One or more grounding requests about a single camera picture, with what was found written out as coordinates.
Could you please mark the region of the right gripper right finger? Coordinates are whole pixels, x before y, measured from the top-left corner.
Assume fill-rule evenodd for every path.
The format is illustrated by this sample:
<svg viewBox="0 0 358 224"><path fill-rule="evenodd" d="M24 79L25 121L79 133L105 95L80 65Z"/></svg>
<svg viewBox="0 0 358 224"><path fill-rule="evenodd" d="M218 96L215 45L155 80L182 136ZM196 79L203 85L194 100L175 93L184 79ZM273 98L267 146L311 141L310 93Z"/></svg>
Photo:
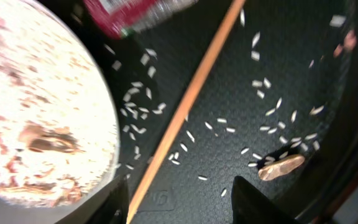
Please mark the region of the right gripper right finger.
<svg viewBox="0 0 358 224"><path fill-rule="evenodd" d="M299 224L239 175L234 178L231 203L233 224Z"/></svg>

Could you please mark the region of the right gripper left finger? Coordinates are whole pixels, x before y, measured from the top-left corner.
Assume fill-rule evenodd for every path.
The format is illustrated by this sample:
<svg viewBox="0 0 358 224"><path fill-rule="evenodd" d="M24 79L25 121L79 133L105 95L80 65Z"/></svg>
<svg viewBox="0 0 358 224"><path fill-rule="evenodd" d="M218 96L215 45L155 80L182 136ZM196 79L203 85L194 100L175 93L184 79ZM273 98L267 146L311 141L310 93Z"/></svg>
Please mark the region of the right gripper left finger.
<svg viewBox="0 0 358 224"><path fill-rule="evenodd" d="M127 177L119 176L56 224L126 224L128 211Z"/></svg>

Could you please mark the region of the grey plate with rice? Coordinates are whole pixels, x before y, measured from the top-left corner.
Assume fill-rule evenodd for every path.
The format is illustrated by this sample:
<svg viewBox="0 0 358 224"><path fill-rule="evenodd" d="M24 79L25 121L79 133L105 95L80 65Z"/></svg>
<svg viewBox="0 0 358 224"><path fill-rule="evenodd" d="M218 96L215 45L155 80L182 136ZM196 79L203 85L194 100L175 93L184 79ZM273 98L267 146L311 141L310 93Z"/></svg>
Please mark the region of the grey plate with rice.
<svg viewBox="0 0 358 224"><path fill-rule="evenodd" d="M118 154L81 40L37 1L0 1L0 223L58 223L112 181Z"/></svg>

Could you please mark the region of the red snack wrapper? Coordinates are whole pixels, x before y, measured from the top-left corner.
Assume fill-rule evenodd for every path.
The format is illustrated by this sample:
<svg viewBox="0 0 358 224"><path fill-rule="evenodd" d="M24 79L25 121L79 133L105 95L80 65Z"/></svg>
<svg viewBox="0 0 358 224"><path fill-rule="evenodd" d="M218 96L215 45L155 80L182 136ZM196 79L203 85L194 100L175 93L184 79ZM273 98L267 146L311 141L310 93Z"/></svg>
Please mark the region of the red snack wrapper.
<svg viewBox="0 0 358 224"><path fill-rule="evenodd" d="M94 23L110 38L142 32L191 7L198 0L84 0Z"/></svg>

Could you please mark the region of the wooden chopstick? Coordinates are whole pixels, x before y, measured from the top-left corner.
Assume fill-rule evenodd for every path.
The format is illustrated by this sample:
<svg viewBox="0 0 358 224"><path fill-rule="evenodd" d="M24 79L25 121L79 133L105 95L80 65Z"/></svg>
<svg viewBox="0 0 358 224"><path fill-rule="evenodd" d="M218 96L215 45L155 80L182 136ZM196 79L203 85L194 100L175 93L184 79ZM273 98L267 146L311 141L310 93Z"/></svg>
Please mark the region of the wooden chopstick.
<svg viewBox="0 0 358 224"><path fill-rule="evenodd" d="M145 171L137 190L129 204L127 214L127 224L130 224L134 215L137 213L138 208L144 199L152 181L154 180L160 166L167 155L170 146L175 140L186 116L190 112L194 102L196 101L219 53L224 46L230 31L240 13L243 9L246 0L233 0L227 13L225 14L222 22L219 25L205 55L200 62L193 78L183 95L180 104L177 107L157 149L154 157Z"/></svg>

